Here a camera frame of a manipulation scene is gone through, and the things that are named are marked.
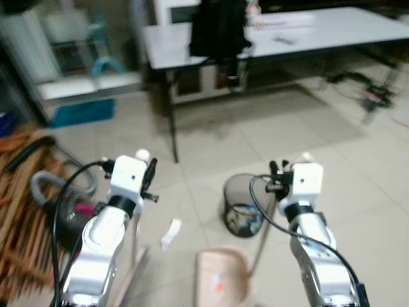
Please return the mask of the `beige long-handled dustpan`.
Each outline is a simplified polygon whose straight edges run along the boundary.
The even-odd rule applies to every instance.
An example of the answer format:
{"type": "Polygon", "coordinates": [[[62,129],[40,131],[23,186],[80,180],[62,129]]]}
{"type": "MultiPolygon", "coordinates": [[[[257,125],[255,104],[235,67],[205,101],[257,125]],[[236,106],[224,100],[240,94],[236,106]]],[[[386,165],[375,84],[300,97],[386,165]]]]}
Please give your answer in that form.
{"type": "MultiPolygon", "coordinates": [[[[298,162],[315,162],[312,155],[304,152],[289,167],[298,162]]],[[[325,222],[314,207],[288,207],[283,214],[278,202],[284,196],[268,193],[270,202],[265,207],[257,205],[265,221],[259,233],[251,237],[256,248],[244,249],[234,246],[216,246],[202,249],[196,254],[196,280],[194,286],[195,307],[258,307],[254,278],[272,232],[277,229],[294,242],[294,256],[310,278],[316,270],[313,258],[322,256],[321,244],[325,240],[325,222]]]]}

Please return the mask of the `black mesh wastebasket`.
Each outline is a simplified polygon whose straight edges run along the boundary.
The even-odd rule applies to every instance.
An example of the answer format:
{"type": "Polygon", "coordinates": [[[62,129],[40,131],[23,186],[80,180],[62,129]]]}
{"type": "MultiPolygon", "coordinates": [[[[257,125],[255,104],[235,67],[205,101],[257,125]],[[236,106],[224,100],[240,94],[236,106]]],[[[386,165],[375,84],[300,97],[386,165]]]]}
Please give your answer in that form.
{"type": "Polygon", "coordinates": [[[266,185],[264,176],[253,173],[236,173],[225,181],[221,219],[231,234],[251,238],[259,233],[265,221],[257,205],[265,207],[270,202],[266,185]]]}

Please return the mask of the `white paper scrap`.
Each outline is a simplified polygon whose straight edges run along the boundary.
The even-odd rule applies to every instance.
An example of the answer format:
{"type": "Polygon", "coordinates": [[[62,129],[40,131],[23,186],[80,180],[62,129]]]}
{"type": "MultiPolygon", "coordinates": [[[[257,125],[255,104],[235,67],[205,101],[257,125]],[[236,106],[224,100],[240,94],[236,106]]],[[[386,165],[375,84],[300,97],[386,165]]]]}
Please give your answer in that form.
{"type": "Polygon", "coordinates": [[[180,219],[172,219],[169,223],[169,227],[167,228],[166,233],[160,240],[160,248],[161,251],[166,251],[167,248],[170,247],[175,237],[178,236],[181,230],[182,222],[180,219]]]}

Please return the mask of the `blue box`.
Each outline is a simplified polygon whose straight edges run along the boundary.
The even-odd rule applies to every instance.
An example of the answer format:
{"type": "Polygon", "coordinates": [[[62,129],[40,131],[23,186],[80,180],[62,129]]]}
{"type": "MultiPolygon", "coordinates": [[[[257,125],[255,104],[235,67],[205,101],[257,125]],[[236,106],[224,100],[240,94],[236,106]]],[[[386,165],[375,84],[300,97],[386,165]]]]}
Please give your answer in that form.
{"type": "Polygon", "coordinates": [[[60,106],[49,123],[49,128],[59,129],[72,125],[85,125],[110,120],[114,116],[115,100],[107,98],[91,100],[70,106],[60,106]]]}

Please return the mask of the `brown wooden slat rack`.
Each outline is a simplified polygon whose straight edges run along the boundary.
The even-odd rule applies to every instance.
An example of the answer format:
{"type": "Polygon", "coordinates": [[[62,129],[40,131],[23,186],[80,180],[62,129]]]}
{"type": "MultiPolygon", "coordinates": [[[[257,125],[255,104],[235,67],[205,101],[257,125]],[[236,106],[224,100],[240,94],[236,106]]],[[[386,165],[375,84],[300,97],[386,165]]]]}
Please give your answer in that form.
{"type": "Polygon", "coordinates": [[[25,125],[0,138],[0,301],[54,283],[47,215],[31,196],[29,179],[41,170],[64,176],[64,161],[46,147],[37,149],[17,169],[6,169],[12,158],[42,135],[34,126],[25,125]]]}

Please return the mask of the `small dark tabletop object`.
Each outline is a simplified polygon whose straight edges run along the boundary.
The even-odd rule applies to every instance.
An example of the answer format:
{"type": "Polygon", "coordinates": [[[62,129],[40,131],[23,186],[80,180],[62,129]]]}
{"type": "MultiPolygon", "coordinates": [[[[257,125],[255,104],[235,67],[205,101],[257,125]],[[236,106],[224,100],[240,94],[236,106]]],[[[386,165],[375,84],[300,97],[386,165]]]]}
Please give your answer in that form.
{"type": "Polygon", "coordinates": [[[295,45],[297,44],[297,40],[292,38],[292,37],[286,37],[284,35],[281,35],[280,33],[277,33],[273,38],[272,41],[275,41],[277,43],[283,43],[286,45],[295,45]]]}

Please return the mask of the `glass-fronted white cabinet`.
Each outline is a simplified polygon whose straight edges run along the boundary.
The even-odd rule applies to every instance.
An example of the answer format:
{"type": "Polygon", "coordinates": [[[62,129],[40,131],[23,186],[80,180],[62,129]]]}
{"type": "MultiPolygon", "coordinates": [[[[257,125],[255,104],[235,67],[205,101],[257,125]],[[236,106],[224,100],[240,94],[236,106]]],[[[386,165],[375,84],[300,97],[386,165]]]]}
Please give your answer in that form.
{"type": "Polygon", "coordinates": [[[143,90],[139,53],[141,0],[0,0],[0,50],[8,54],[29,110],[41,123],[51,105],[143,90]],[[105,23],[111,56],[125,67],[105,67],[93,78],[91,25],[105,23]]]}

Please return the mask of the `grey table with black legs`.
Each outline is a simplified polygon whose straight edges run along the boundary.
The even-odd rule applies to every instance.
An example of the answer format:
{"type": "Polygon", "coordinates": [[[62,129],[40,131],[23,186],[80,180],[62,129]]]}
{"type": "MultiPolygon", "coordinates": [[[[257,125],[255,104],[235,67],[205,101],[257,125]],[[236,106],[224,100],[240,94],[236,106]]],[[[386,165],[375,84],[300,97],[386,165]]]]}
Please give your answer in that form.
{"type": "MultiPolygon", "coordinates": [[[[408,24],[360,8],[309,10],[307,14],[313,17],[313,22],[307,26],[246,29],[246,37],[253,46],[238,56],[240,61],[249,60],[253,64],[258,64],[264,58],[283,61],[351,47],[409,41],[408,24]],[[296,39],[297,44],[286,45],[272,41],[277,33],[296,39]]],[[[242,84],[236,88],[217,87],[215,62],[210,59],[207,61],[204,58],[193,58],[188,54],[189,22],[145,26],[141,33],[151,71],[161,72],[166,77],[163,88],[167,91],[166,111],[169,117],[171,147],[173,160],[178,162],[180,158],[174,107],[193,100],[241,93],[246,82],[242,80],[242,84]],[[181,96],[176,94],[176,77],[185,70],[201,71],[199,93],[181,96]]]]}

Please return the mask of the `black bag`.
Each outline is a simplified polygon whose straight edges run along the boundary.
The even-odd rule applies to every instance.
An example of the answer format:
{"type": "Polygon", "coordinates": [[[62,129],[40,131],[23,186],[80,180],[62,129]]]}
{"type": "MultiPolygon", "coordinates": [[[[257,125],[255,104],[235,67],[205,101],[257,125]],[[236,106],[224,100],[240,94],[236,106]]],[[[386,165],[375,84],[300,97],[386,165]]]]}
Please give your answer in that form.
{"type": "Polygon", "coordinates": [[[253,43],[246,38],[248,0],[201,0],[192,14],[188,54],[227,67],[227,85],[240,85],[238,56],[253,43]]]}

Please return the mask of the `teal plastic frame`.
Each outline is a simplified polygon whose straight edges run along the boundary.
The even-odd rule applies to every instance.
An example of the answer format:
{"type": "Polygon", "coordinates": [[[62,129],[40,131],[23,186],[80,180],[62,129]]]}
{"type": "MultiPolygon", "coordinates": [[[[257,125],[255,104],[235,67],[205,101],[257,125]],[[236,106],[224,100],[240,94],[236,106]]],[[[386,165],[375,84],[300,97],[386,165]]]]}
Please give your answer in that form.
{"type": "Polygon", "coordinates": [[[89,40],[96,50],[96,58],[91,65],[91,76],[99,78],[102,76],[105,67],[110,67],[117,74],[124,74],[126,72],[125,67],[123,67],[120,61],[111,56],[108,48],[105,23],[96,22],[91,25],[90,29],[89,40]]]}

